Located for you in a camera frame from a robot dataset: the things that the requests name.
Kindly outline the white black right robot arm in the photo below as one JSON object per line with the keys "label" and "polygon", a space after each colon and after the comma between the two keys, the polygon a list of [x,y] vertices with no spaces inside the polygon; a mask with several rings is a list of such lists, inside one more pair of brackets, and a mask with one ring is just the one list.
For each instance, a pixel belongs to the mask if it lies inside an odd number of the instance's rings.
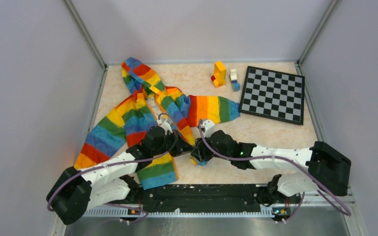
{"label": "white black right robot arm", "polygon": [[351,161],[325,142],[316,141],[312,147],[280,149],[254,143],[235,141],[218,130],[196,140],[191,157],[198,165],[206,165],[213,157],[229,160],[238,169],[279,169],[291,174],[277,174],[268,183],[269,197],[276,203],[297,193],[325,192],[328,203],[344,209],[339,199],[348,193]]}

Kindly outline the rainbow striped zip jacket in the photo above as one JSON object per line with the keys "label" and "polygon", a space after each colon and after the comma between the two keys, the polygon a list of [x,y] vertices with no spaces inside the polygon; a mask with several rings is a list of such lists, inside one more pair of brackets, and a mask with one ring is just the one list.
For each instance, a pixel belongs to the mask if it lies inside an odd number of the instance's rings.
{"label": "rainbow striped zip jacket", "polygon": [[195,145],[192,128],[200,120],[214,123],[240,116],[239,104],[221,96],[185,95],[177,87],[167,87],[149,66],[135,58],[121,64],[122,76],[130,96],[114,107],[86,136],[76,159],[76,169],[92,167],[113,157],[123,146],[138,144],[158,115],[168,113],[175,128],[188,144]]}

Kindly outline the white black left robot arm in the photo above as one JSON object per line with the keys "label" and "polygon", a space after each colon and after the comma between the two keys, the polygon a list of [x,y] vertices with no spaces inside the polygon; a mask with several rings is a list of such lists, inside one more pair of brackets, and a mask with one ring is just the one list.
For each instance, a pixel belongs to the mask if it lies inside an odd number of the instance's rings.
{"label": "white black left robot arm", "polygon": [[166,154],[175,157],[192,150],[178,131],[152,127],[142,141],[114,158],[90,168],[65,169],[46,197],[47,207],[70,225],[94,207],[112,201],[133,203],[142,187],[130,174]]}

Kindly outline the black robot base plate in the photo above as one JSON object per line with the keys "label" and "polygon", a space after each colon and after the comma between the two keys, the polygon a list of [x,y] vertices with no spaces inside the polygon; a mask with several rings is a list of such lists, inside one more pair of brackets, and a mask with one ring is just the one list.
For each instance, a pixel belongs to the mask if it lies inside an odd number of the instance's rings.
{"label": "black robot base plate", "polygon": [[170,184],[142,191],[142,205],[150,213],[242,213],[266,207],[297,204],[301,197],[274,191],[263,184]]}

